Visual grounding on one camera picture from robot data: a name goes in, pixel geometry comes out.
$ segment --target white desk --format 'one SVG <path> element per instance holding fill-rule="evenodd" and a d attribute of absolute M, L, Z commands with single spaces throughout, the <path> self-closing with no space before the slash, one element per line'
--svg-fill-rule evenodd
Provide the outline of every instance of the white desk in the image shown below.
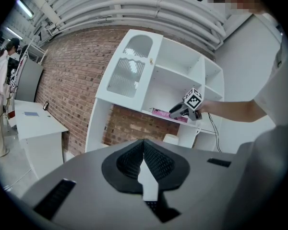
<path fill-rule="evenodd" d="M 36 112 L 39 117 L 25 116 Z M 68 131 L 39 103 L 15 100 L 18 138 L 38 179 L 63 164 L 62 132 Z"/>

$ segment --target white sleeve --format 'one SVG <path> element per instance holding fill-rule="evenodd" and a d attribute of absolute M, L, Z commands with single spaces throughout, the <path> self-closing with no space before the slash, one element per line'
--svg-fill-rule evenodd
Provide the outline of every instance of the white sleeve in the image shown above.
<path fill-rule="evenodd" d="M 5 83 L 7 71 L 8 71 L 8 61 L 4 60 L 1 62 L 0 65 L 0 94 L 5 96 L 6 98 L 9 97 L 10 93 L 10 87 L 8 84 Z"/>
<path fill-rule="evenodd" d="M 288 45 L 283 45 L 281 66 L 254 98 L 275 125 L 288 124 Z"/>

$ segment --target fluorescent light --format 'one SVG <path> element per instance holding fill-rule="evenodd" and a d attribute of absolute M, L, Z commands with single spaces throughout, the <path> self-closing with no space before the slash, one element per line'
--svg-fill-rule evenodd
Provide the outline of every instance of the fluorescent light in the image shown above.
<path fill-rule="evenodd" d="M 20 0 L 16 0 L 16 3 L 25 11 L 27 15 L 29 15 L 30 18 L 32 18 L 33 14 L 31 11 L 25 6 Z"/>
<path fill-rule="evenodd" d="M 20 37 L 16 32 L 14 32 L 12 29 L 10 29 L 9 27 L 6 28 L 9 32 L 13 33 L 16 37 L 20 38 L 20 40 L 22 40 L 23 38 Z"/>

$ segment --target black slot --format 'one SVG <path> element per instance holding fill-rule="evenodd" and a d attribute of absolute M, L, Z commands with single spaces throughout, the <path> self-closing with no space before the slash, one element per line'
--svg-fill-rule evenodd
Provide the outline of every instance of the black slot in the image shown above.
<path fill-rule="evenodd" d="M 76 182 L 66 179 L 61 180 L 55 188 L 39 202 L 34 208 L 34 211 L 44 218 L 51 220 L 75 185 Z"/>
<path fill-rule="evenodd" d="M 161 222 L 167 222 L 180 215 L 179 211 L 168 207 L 163 193 L 158 195 L 158 201 L 145 201 L 145 203 Z"/>
<path fill-rule="evenodd" d="M 225 161 L 225 160 L 220 160 L 220 159 L 208 159 L 207 160 L 208 163 L 213 163 L 219 166 L 223 166 L 223 167 L 229 167 L 231 162 L 230 161 Z"/>

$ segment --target person's arm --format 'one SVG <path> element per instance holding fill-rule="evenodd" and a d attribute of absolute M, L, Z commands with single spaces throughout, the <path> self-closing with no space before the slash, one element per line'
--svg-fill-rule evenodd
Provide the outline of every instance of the person's arm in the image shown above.
<path fill-rule="evenodd" d="M 239 122 L 254 122 L 266 116 L 266 113 L 254 100 L 249 102 L 215 102 L 205 100 L 198 111 Z"/>

